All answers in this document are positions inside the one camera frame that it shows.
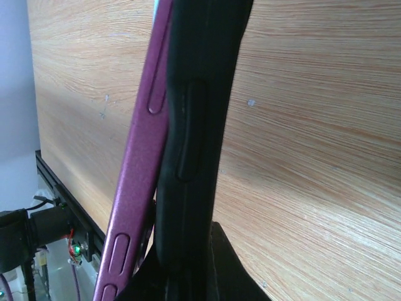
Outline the purple smartphone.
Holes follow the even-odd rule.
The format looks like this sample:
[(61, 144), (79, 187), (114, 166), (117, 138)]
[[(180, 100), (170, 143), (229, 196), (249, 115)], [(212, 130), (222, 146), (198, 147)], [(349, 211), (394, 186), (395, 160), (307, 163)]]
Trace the purple smartphone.
[(96, 280), (94, 300), (113, 300), (142, 264), (168, 129), (166, 69), (172, 1), (159, 1)]

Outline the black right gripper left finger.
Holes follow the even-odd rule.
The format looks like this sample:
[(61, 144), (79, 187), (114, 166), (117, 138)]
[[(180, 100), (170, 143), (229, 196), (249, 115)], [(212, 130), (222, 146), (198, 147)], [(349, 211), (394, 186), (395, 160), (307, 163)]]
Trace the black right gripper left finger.
[(138, 271), (114, 300), (165, 301), (168, 277), (169, 272), (161, 265), (154, 243)]

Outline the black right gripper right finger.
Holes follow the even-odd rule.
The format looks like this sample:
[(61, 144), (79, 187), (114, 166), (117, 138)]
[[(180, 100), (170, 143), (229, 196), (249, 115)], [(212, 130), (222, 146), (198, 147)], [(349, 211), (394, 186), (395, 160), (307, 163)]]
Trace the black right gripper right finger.
[(270, 301), (248, 274), (222, 226), (213, 222), (207, 264), (207, 300)]

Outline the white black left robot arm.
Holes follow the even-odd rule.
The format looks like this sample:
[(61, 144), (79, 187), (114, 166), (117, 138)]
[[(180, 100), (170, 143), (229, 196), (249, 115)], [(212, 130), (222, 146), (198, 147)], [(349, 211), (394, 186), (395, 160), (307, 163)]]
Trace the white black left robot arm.
[(23, 265), (37, 248), (65, 238), (72, 213), (57, 206), (29, 214), (25, 209), (1, 212), (1, 273)]

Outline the black phone case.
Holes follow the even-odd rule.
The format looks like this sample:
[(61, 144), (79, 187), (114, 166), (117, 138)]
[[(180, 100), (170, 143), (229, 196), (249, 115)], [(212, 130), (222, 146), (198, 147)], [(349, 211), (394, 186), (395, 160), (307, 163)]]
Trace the black phone case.
[(251, 1), (176, 1), (167, 58), (169, 133), (157, 185), (155, 244), (173, 272), (206, 261), (237, 57)]

